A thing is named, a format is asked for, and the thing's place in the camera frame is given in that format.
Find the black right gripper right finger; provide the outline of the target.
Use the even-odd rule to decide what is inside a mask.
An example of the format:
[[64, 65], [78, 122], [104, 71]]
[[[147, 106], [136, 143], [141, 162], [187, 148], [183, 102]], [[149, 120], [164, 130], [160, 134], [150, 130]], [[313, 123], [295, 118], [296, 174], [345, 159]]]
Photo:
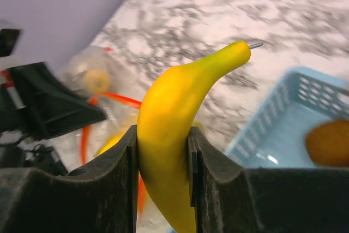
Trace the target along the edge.
[[188, 135], [197, 232], [348, 232], [348, 170], [244, 168]]

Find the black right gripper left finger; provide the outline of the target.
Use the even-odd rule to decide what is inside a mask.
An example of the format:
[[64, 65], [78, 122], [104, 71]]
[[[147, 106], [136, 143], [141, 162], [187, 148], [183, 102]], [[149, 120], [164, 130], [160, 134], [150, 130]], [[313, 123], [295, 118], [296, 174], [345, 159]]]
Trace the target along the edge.
[[66, 176], [1, 170], [1, 232], [135, 232], [136, 127]]

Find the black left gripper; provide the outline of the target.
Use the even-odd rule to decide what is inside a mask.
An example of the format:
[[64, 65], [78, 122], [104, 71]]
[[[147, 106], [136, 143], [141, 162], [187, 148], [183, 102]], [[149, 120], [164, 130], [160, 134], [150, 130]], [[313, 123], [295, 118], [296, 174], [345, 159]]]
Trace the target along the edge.
[[63, 85], [44, 62], [1, 74], [1, 133], [51, 139], [104, 120], [101, 108]]

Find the single yellow banana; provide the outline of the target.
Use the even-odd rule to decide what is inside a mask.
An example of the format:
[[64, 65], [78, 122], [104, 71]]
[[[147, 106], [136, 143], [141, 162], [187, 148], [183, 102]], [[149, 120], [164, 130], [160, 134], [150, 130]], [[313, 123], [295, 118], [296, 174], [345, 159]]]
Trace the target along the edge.
[[236, 41], [205, 58], [168, 68], [145, 95], [137, 120], [140, 174], [146, 190], [176, 232], [196, 232], [190, 204], [187, 138], [212, 86], [251, 57]]

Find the brown kiwi fruit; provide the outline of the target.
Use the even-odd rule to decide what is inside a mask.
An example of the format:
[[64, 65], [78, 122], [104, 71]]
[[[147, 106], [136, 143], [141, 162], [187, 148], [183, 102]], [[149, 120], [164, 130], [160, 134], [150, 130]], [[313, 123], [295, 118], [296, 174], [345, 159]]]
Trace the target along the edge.
[[315, 164], [348, 167], [348, 120], [335, 119], [315, 127], [305, 136], [305, 147]]

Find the clear zip top bag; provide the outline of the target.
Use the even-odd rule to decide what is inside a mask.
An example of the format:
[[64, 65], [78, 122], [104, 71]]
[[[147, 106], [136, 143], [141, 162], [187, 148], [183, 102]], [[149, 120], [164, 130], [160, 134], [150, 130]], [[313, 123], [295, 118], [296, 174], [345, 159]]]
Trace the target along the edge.
[[90, 98], [102, 92], [118, 90], [112, 70], [113, 48], [89, 46], [72, 57], [61, 69], [60, 79], [78, 95]]

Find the yellow banana bunch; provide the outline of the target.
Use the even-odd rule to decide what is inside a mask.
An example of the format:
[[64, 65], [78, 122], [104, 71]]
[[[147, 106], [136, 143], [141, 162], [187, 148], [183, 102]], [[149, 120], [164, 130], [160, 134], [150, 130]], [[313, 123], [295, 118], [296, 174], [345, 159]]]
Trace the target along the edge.
[[131, 118], [129, 120], [124, 121], [119, 128], [117, 128], [115, 131], [111, 133], [111, 135], [108, 136], [106, 142], [101, 146], [101, 148], [97, 151], [95, 156], [99, 156], [108, 149], [110, 149], [112, 146], [114, 146], [126, 133], [126, 131], [130, 128], [130, 126], [136, 124], [137, 120], [136, 118]]

